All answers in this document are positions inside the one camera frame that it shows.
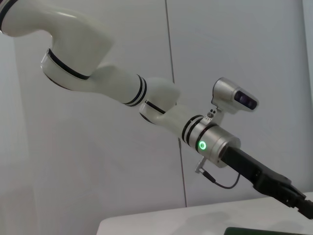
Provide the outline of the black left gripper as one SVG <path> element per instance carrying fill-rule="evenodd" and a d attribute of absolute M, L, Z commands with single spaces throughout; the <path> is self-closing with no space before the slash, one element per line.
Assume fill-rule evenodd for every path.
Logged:
<path fill-rule="evenodd" d="M 276 200 L 289 208 L 297 208 L 306 218 L 313 217 L 313 202 L 298 190 L 285 176 L 273 171 L 244 151 L 228 147 L 222 161 L 240 173 L 253 184 L 253 188 L 263 195 L 279 195 Z"/>

